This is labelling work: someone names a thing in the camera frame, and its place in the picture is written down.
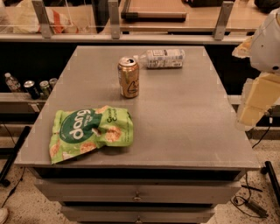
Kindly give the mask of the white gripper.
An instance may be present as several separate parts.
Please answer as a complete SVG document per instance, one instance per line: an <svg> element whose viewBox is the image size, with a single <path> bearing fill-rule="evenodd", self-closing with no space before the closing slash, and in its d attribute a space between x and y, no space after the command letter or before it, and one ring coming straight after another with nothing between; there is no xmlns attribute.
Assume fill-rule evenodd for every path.
<svg viewBox="0 0 280 224"><path fill-rule="evenodd" d="M256 126L264 114L280 98L280 8L273 10L249 37L239 44L232 55L250 57L253 68L260 73L246 79L241 93L241 104L236 113L235 127L248 131Z"/></svg>

